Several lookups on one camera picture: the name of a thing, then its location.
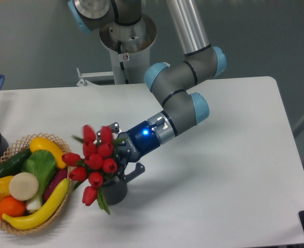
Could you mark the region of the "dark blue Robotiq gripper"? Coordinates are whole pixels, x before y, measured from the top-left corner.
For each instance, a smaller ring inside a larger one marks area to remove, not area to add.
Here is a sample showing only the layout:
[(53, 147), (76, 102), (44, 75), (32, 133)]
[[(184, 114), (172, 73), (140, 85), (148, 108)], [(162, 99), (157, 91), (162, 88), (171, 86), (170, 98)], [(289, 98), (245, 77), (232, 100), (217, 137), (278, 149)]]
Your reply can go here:
[[(97, 132), (97, 138), (100, 141), (113, 141), (113, 134), (117, 134), (117, 138), (120, 139), (119, 144), (115, 147), (115, 161), (120, 168), (117, 177), (128, 183), (145, 172), (145, 166), (138, 160), (160, 147), (160, 142), (147, 120), (125, 132), (120, 132), (117, 122), (102, 126)], [(127, 164), (134, 162), (136, 162), (135, 169), (129, 174), (125, 174)]]

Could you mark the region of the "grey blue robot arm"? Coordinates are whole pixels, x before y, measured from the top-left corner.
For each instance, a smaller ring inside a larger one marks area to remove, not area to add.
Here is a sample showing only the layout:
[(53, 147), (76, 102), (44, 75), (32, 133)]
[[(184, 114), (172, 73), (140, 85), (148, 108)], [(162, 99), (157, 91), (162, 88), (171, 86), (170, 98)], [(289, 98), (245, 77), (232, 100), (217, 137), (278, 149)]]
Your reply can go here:
[(226, 57), (211, 46), (195, 1), (167, 1), (185, 59), (178, 65), (150, 64), (150, 48), (156, 26), (142, 13), (141, 1), (69, 1), (80, 29), (99, 31), (109, 50), (115, 84), (145, 83), (162, 111), (126, 132), (114, 127), (123, 143), (117, 148), (115, 180), (129, 182), (145, 168), (137, 165), (125, 174), (128, 163), (139, 159), (209, 116), (209, 107), (198, 93), (188, 89), (212, 79), (226, 68)]

